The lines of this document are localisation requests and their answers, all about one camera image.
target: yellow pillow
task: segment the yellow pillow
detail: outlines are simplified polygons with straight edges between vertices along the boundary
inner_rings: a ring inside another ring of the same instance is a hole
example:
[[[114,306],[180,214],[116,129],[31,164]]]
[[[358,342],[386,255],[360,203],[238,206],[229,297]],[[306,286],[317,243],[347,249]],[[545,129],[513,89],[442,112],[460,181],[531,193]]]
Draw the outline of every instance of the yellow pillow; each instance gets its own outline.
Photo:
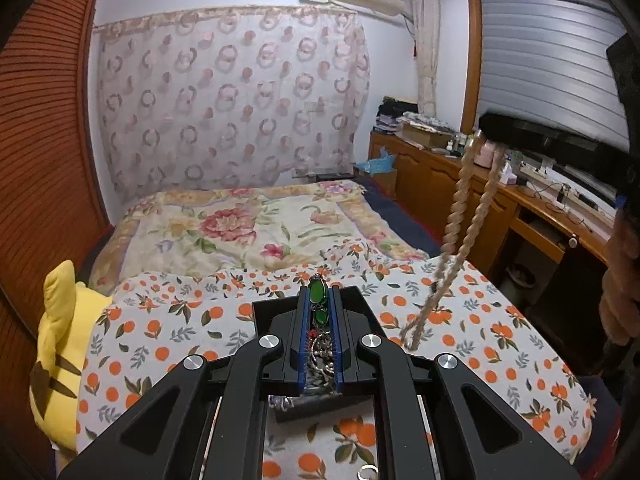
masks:
[[[84,355],[95,321],[111,304],[111,298],[74,280],[68,260],[45,279],[45,313],[38,326],[38,357],[29,388],[36,424],[50,440],[73,451]]]

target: bed sheet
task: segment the bed sheet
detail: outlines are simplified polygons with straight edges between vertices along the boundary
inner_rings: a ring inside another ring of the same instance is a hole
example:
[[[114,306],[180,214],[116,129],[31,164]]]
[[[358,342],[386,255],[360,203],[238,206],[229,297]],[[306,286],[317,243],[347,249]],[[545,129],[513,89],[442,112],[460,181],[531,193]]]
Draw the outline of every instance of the bed sheet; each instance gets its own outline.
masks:
[[[82,451],[187,354],[233,354],[254,336],[251,302],[295,295],[320,272],[331,285],[355,285],[397,343],[401,327],[430,293],[437,258],[393,260],[369,241],[345,238],[321,265],[277,271],[223,270],[207,278],[144,273],[116,288],[94,327],[79,393],[77,449]],[[573,461],[586,445],[596,399],[526,318],[465,263],[430,314],[416,354],[452,352],[494,389],[551,446]],[[355,478],[375,463],[371,402],[286,424],[268,421],[264,478]]]
[[[106,296],[140,272],[210,276],[322,260],[344,237],[370,240],[398,260],[428,255],[402,241],[352,181],[156,193],[129,209],[96,258],[89,286]]]

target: wall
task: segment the wall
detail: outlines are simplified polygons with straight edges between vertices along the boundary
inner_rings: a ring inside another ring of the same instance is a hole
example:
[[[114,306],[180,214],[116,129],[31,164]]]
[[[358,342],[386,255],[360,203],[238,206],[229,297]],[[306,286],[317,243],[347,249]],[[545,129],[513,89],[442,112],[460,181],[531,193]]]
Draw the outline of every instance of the wall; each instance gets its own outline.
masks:
[[[440,0],[436,115],[460,129],[469,51],[469,0]]]
[[[196,7],[232,6],[232,5],[297,5],[300,0],[98,0],[94,21],[97,25],[115,22],[124,18],[145,16],[169,10],[191,9]],[[416,99],[417,76],[413,59],[414,40],[406,30],[401,16],[396,18],[376,17],[370,11],[361,13],[361,20],[367,37],[371,61],[371,85],[366,111],[354,140],[354,154],[357,161],[365,160],[369,149],[369,132],[373,126],[378,105],[382,97],[391,95],[410,100]],[[92,53],[95,55],[95,44],[98,37],[92,39]],[[90,65],[89,89],[96,88],[96,59]],[[113,185],[104,163],[104,153],[100,142],[97,124],[97,111],[90,107],[92,139],[96,168],[100,186],[105,198],[111,222],[116,222],[122,214],[122,207],[113,202]]]

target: louvered wooden door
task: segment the louvered wooden door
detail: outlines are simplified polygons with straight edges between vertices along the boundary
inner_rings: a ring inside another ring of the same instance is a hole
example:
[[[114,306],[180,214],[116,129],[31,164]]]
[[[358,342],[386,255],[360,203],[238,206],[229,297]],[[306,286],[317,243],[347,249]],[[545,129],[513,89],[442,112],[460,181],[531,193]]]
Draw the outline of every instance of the louvered wooden door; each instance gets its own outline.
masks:
[[[28,403],[42,283],[62,260],[79,268],[107,225],[86,117],[94,3],[35,0],[0,52],[0,439],[44,477]]]

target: gray blind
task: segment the gray blind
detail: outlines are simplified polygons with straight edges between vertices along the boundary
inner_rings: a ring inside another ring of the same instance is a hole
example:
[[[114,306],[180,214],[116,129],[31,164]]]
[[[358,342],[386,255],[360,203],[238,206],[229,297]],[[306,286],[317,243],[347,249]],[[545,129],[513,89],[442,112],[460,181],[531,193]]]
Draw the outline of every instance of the gray blind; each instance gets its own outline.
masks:
[[[628,151],[606,49],[624,33],[600,0],[481,0],[478,117],[492,110]]]

